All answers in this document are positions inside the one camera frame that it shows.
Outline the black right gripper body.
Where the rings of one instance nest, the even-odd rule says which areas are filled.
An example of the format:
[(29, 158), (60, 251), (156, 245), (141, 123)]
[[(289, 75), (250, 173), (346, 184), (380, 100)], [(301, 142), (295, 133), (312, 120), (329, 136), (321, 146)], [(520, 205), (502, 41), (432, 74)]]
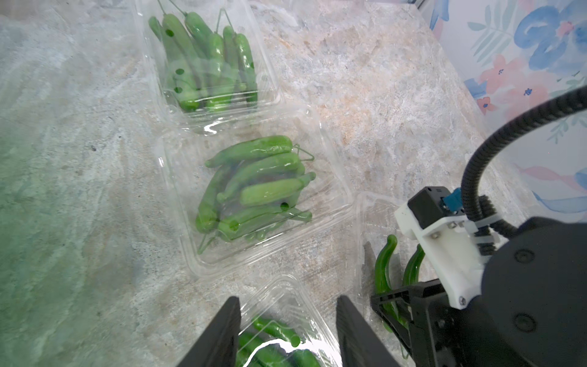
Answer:
[(418, 366), (584, 366), (586, 226), (528, 220), (463, 309), (437, 279), (414, 285), (410, 298)]

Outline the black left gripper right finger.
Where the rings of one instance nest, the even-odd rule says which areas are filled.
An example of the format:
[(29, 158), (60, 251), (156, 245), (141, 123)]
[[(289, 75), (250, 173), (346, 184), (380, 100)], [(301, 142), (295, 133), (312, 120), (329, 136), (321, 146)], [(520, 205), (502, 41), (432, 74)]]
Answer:
[(345, 295), (336, 301), (336, 330), (343, 366), (399, 366), (373, 329)]

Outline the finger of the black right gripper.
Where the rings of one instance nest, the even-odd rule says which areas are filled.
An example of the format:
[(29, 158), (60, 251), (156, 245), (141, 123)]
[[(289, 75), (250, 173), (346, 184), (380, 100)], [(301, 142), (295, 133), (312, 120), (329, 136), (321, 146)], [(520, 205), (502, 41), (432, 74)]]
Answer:
[(443, 321), (445, 290), (438, 279), (371, 296), (371, 308), (388, 325), (412, 358), (435, 358), (438, 326)]

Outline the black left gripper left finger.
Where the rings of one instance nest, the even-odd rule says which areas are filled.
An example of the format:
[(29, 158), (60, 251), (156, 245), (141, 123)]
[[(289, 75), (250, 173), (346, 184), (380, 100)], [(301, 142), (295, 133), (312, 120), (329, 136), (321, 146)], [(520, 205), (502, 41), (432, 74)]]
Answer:
[(234, 367), (242, 321), (240, 299), (229, 297), (194, 345), (178, 362), (179, 367)]

